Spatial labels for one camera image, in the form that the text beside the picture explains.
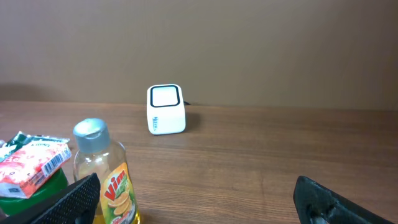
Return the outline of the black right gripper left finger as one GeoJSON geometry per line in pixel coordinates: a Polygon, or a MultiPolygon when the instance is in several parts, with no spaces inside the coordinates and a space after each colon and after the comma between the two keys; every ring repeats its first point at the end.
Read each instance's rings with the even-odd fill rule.
{"type": "Polygon", "coordinates": [[[92,224],[100,200],[97,174],[69,185],[59,193],[1,221],[1,224],[92,224]]]}

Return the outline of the yellow dish soap bottle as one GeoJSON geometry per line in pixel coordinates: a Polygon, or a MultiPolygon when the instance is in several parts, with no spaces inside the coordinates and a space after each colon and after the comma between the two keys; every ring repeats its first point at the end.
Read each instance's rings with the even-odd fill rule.
{"type": "Polygon", "coordinates": [[[140,224],[141,214],[131,181],[124,146],[113,139],[107,124],[87,118],[75,125],[78,151],[73,162],[76,181],[95,173],[100,192],[94,223],[140,224]]]}

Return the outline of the red Kleenex tissue pack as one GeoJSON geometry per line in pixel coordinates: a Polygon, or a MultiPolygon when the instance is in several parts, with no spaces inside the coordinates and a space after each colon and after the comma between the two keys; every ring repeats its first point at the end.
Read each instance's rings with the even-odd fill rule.
{"type": "Polygon", "coordinates": [[[21,131],[1,141],[1,197],[30,198],[71,158],[69,141],[21,131]]]}

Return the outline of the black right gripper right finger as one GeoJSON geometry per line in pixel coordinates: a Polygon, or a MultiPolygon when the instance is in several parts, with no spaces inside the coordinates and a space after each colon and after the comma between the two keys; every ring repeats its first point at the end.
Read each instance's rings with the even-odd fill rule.
{"type": "Polygon", "coordinates": [[[298,177],[293,200],[300,223],[392,224],[306,177],[298,177]]]}

